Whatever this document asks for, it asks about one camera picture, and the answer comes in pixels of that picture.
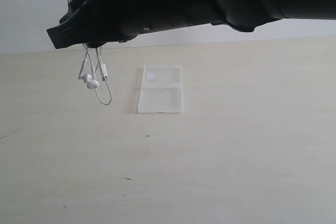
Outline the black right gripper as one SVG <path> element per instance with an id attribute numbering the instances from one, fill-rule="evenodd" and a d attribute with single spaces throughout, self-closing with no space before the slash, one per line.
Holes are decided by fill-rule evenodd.
<path id="1" fill-rule="evenodd" d="M 59 25 L 47 29 L 56 49 L 124 42 L 141 34 L 226 23 L 214 0 L 88 0 L 89 14 L 74 14 L 86 1 L 71 0 Z"/>

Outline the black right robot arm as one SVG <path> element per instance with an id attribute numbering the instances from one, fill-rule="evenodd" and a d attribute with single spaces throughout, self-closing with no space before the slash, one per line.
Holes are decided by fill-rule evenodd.
<path id="1" fill-rule="evenodd" d="M 197 25 L 226 25 L 250 33 L 281 19 L 335 19 L 335 0 L 71 0 L 59 24 L 47 30 L 57 49 L 127 42 Z"/>

